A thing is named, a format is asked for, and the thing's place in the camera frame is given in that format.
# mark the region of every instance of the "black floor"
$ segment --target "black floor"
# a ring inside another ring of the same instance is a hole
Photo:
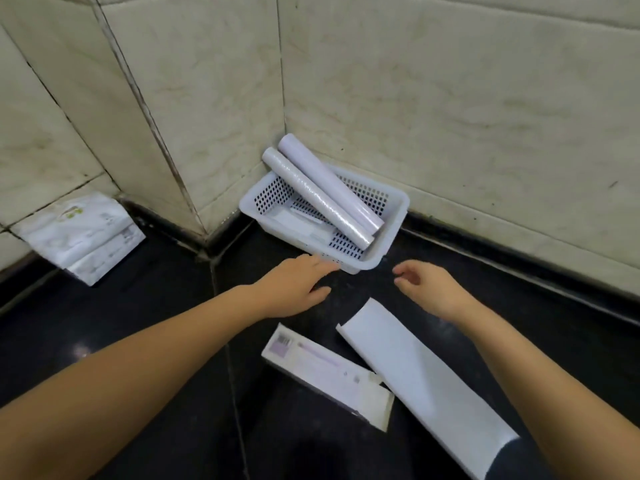
[[[0,317],[0,404],[82,355],[212,297],[208,262],[198,262],[152,230],[145,233],[148,239],[96,287],[59,274]],[[297,254],[252,226],[216,267],[216,290],[254,282]],[[477,298],[640,425],[640,328],[409,234],[398,235],[375,270],[325,278],[333,288],[330,297],[281,322],[364,365],[335,325],[368,298],[377,299],[522,436],[503,449],[487,478],[551,478],[473,345],[393,286],[390,270],[407,258],[448,268]],[[399,401],[382,433],[265,364],[260,352],[277,323],[263,321],[236,336],[97,478],[235,479],[246,473],[252,480],[467,478]]]

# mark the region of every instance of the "white package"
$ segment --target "white package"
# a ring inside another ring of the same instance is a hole
[[[366,232],[373,235],[382,227],[383,220],[292,133],[280,140],[278,149],[313,183],[356,219]]]
[[[100,192],[56,202],[12,230],[39,255],[89,285],[144,239],[127,211]]]
[[[337,330],[472,478],[484,479],[503,446],[518,437],[376,300]]]
[[[338,227],[353,243],[365,250],[373,242],[373,236],[364,230],[358,222],[348,215],[325,192],[306,177],[293,163],[287,160],[282,153],[275,148],[267,148],[262,154],[262,160],[281,176],[282,179],[293,187],[320,212],[331,224]]]
[[[380,377],[279,324],[262,357],[381,431],[387,431],[395,396]]]

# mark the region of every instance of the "person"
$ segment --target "person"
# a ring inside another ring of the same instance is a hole
[[[0,410],[4,479],[85,479],[112,459],[236,333],[322,302],[338,265],[302,255],[53,375]],[[405,261],[396,286],[476,345],[562,478],[640,479],[640,430],[441,267]]]

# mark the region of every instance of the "barcode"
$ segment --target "barcode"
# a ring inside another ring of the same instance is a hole
[[[285,347],[288,347],[289,344],[291,343],[291,339],[288,338],[286,335],[279,334],[278,338],[276,339],[276,342],[284,345]]]

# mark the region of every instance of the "plastic wrap roll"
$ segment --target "plastic wrap roll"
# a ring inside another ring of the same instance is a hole
[[[338,227],[341,233],[352,240],[357,247],[365,250],[373,242],[373,236],[358,224],[356,219],[348,215],[345,209],[306,177],[282,153],[275,148],[267,148],[262,154],[262,160],[331,224]]]
[[[280,140],[278,149],[313,183],[356,219],[365,231],[373,235],[382,227],[384,221],[292,133]]]

